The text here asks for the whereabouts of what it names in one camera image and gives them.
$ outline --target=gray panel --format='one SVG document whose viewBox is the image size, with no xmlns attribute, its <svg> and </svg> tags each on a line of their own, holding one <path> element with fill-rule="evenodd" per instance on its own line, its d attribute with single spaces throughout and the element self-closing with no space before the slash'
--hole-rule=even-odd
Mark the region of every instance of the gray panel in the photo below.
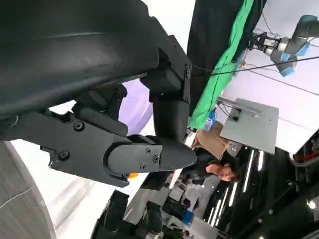
<svg viewBox="0 0 319 239">
<path fill-rule="evenodd" d="M 0 141 L 0 238 L 54 239 L 43 198 L 11 143 Z"/>
<path fill-rule="evenodd" d="M 242 110 L 238 121 L 228 118 L 220 135 L 231 141 L 274 154 L 279 109 L 244 99 L 236 99 L 236 102 L 260 110 L 262 113 L 256 115 Z M 231 111 L 231 115 L 236 113 L 234 109 Z"/>
</svg>

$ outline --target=person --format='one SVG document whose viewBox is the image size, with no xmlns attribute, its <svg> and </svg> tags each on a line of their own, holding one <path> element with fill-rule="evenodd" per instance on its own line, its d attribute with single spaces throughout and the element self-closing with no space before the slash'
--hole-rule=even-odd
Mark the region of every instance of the person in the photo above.
<svg viewBox="0 0 319 239">
<path fill-rule="evenodd" d="M 204 148 L 196 148 L 194 152 L 197 156 L 197 162 L 183 169 L 182 180 L 203 181 L 214 174 L 222 181 L 240 181 L 241 172 L 238 160 L 227 151 L 224 152 L 220 161 Z"/>
</svg>

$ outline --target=blue object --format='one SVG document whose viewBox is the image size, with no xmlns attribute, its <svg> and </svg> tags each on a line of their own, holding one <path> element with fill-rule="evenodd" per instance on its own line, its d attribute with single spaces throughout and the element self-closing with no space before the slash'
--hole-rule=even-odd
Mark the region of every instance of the blue object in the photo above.
<svg viewBox="0 0 319 239">
<path fill-rule="evenodd" d="M 280 60 L 288 61 L 290 56 L 291 56 L 291 54 L 284 52 L 283 54 L 281 54 Z"/>
<path fill-rule="evenodd" d="M 210 110 L 208 114 L 208 118 L 204 126 L 204 130 L 209 131 L 212 128 L 212 126 L 215 124 L 215 121 L 216 121 L 216 113 L 215 111 Z"/>
<path fill-rule="evenodd" d="M 297 56 L 305 56 L 310 47 L 310 42 L 306 43 L 300 51 L 297 53 Z"/>
<path fill-rule="evenodd" d="M 294 68 L 293 67 L 288 67 L 286 68 L 285 70 L 281 71 L 280 74 L 283 76 L 283 77 L 286 77 L 286 76 L 289 76 L 291 75 L 292 73 L 294 73 Z"/>
<path fill-rule="evenodd" d="M 189 226 L 189 225 L 191 225 L 191 223 L 193 221 L 193 217 L 194 217 L 194 213 L 187 210 L 182 222 L 185 225 Z"/>
</svg>

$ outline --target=black curtain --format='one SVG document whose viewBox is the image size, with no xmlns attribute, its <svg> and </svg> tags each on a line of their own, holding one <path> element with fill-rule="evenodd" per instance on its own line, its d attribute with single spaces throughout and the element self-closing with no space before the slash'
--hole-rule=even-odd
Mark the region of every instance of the black curtain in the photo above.
<svg viewBox="0 0 319 239">
<path fill-rule="evenodd" d="M 229 46 L 232 26 L 243 2 L 244 0 L 196 1 L 187 48 L 187 55 L 193 64 L 206 69 L 214 69 Z M 233 60 L 236 60 L 247 47 L 265 3 L 266 0 L 254 1 Z M 210 74 L 210 72 L 193 67 L 190 81 L 190 114 L 193 113 Z"/>
</svg>

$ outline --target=green cloth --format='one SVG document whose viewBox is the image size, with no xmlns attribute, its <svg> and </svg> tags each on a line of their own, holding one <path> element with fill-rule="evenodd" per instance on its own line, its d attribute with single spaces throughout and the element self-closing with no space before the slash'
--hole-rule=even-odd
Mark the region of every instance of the green cloth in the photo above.
<svg viewBox="0 0 319 239">
<path fill-rule="evenodd" d="M 240 8 L 232 27 L 229 48 L 219 59 L 217 65 L 209 77 L 208 83 L 202 93 L 199 102 L 190 118 L 189 127 L 202 129 L 205 126 L 209 111 L 214 106 L 218 96 L 233 78 L 234 73 L 213 75 L 223 72 L 235 71 L 237 64 L 232 59 L 238 48 L 238 44 L 244 32 L 245 23 L 253 6 L 254 0 L 245 0 Z"/>
</svg>

